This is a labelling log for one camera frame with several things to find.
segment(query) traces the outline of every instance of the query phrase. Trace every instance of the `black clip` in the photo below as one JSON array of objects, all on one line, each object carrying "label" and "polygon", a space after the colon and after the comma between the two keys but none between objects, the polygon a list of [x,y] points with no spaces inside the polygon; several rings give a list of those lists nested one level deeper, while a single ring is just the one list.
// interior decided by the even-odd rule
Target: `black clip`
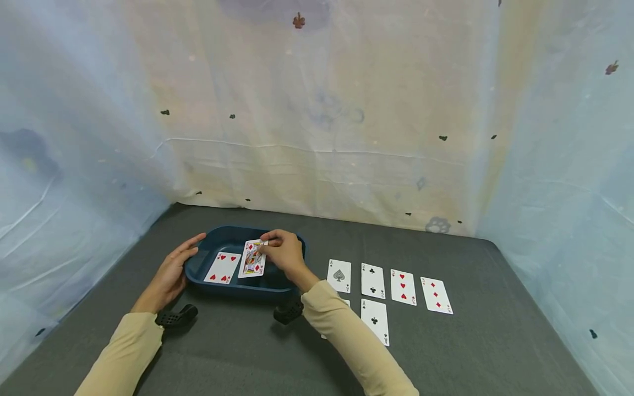
[{"label": "black clip", "polygon": [[276,321],[287,325],[302,315],[304,304],[301,297],[294,295],[286,304],[278,305],[273,311],[273,317]]},{"label": "black clip", "polygon": [[198,309],[192,304],[187,304],[179,313],[161,310],[154,322],[163,326],[164,329],[178,329],[189,326],[196,315],[198,315]]}]

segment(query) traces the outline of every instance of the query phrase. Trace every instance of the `fabric backdrop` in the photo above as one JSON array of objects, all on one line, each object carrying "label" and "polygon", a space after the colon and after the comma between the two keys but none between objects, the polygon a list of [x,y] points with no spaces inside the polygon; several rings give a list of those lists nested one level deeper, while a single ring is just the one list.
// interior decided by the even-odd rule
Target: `fabric backdrop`
[{"label": "fabric backdrop", "polygon": [[634,394],[633,16],[4,0],[0,380],[180,201],[489,239],[600,392]]}]

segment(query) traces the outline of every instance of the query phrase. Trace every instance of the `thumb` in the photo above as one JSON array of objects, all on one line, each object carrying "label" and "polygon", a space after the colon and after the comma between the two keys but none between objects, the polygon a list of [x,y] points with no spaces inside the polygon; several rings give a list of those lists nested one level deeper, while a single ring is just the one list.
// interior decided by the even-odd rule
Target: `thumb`
[{"label": "thumb", "polygon": [[265,254],[267,256],[270,256],[273,254],[273,252],[275,251],[276,248],[274,248],[273,246],[269,246],[269,245],[262,245],[260,246],[257,251],[260,252],[261,254]]}]

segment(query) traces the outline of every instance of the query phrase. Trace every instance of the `playing card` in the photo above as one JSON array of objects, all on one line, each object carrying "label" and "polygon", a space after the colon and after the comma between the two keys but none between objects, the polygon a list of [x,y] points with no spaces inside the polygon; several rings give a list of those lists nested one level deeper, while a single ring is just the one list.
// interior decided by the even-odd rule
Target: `playing card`
[{"label": "playing card", "polygon": [[347,261],[330,259],[328,262],[328,283],[333,289],[344,293],[350,293],[350,268],[352,264]]},{"label": "playing card", "polygon": [[392,279],[392,299],[410,305],[416,305],[416,287],[414,275],[396,269],[390,271]]},{"label": "playing card", "polygon": [[386,347],[390,346],[390,333],[387,329],[387,308],[382,302],[361,299],[361,320],[368,325]]},{"label": "playing card", "polygon": [[420,277],[420,282],[423,285],[423,296],[425,296],[427,309],[453,315],[449,296],[447,296],[447,291],[444,289],[444,282],[423,276]]},{"label": "playing card", "polygon": [[235,253],[218,252],[211,264],[204,281],[210,283],[231,282],[233,273],[240,262],[240,255]]},{"label": "playing card", "polygon": [[[350,300],[344,300],[344,302],[345,302],[346,304],[348,304],[348,307],[350,306]],[[322,334],[322,335],[321,335],[321,337],[322,337],[324,340],[326,340],[326,336],[325,336],[325,335],[323,335],[323,334]]]},{"label": "playing card", "polygon": [[361,263],[361,294],[385,300],[383,268]]},{"label": "playing card", "polygon": [[264,263],[266,263],[266,255],[257,251],[261,245],[268,245],[269,241],[252,240],[246,241],[244,250],[242,251],[242,261],[240,262],[240,271],[238,278],[252,278],[254,276],[264,275]]}]

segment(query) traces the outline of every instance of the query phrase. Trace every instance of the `long sleeve shirt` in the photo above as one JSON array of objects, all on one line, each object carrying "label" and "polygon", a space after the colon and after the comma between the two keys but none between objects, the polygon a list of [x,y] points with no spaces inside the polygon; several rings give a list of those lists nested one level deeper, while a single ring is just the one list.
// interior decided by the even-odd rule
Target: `long sleeve shirt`
[{"label": "long sleeve shirt", "polygon": [[[320,281],[303,294],[304,317],[325,335],[367,396],[418,396],[410,379],[368,326]],[[127,314],[75,396],[128,396],[161,346],[155,314]]]}]

